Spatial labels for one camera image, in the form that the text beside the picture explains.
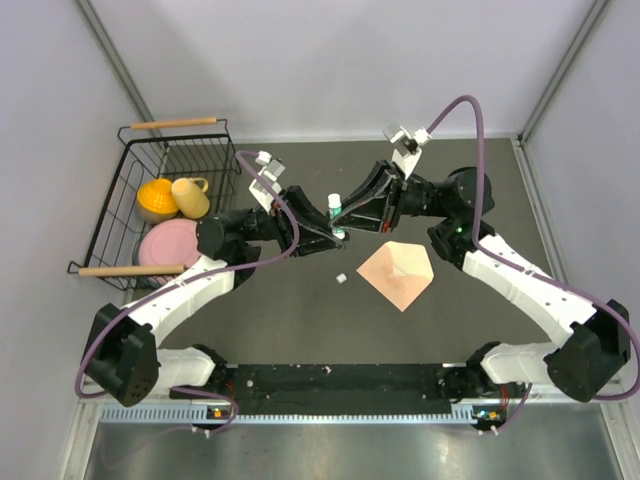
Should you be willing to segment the white green glue stick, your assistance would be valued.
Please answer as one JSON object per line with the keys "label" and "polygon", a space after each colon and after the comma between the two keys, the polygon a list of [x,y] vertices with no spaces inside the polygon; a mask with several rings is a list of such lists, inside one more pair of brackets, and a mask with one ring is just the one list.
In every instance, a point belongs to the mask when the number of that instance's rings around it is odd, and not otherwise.
{"label": "white green glue stick", "polygon": [[333,224],[333,219],[342,212],[341,196],[338,193],[332,193],[328,195],[327,200],[332,235],[339,240],[344,240],[346,238],[346,232],[341,227],[336,227]]}

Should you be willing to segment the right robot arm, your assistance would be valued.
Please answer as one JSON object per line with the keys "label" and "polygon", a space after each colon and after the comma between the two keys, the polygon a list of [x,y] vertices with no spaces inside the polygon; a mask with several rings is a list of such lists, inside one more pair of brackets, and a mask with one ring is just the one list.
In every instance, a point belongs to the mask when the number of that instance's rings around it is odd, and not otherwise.
{"label": "right robot arm", "polygon": [[602,389],[631,357],[628,311],[615,300],[599,306],[558,285],[486,222],[475,225],[475,207],[488,212],[494,206],[490,182],[478,192],[476,178],[476,168],[464,167],[430,182],[378,161],[350,196],[329,195],[330,225],[387,233],[404,216],[439,218],[427,231],[436,254],[491,287],[548,337],[545,343],[483,345],[463,369],[469,388],[487,396],[509,383],[550,385],[579,402],[603,400]]}

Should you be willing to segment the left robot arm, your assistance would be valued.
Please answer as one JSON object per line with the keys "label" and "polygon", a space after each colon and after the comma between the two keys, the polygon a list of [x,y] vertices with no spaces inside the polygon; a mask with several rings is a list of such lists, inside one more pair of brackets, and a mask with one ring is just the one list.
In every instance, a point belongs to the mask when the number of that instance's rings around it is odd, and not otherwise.
{"label": "left robot arm", "polygon": [[94,318],[81,362],[83,374],[124,407],[148,395],[195,388],[216,396],[226,387],[225,360],[212,348],[163,349],[161,343],[211,301],[246,282],[259,267],[344,245],[332,221],[342,199],[328,197],[325,213],[292,186],[249,209],[196,221],[196,260],[181,275],[136,302],[107,304]]}

